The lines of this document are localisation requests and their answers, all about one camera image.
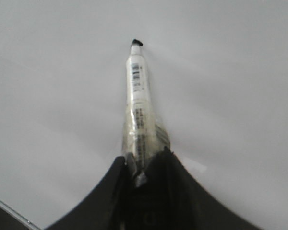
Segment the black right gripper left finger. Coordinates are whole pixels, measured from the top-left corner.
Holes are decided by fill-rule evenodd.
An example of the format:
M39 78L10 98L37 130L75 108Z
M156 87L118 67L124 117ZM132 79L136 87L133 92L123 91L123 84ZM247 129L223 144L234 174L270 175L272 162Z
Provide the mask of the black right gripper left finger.
M48 230L120 230L120 208L126 185L125 158L116 157L98 185Z

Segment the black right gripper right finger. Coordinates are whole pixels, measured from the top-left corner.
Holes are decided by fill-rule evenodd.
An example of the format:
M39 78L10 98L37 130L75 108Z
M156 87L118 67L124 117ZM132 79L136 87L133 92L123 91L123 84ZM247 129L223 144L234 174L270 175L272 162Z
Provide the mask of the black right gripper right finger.
M216 200L165 147L132 191L133 230L257 230Z

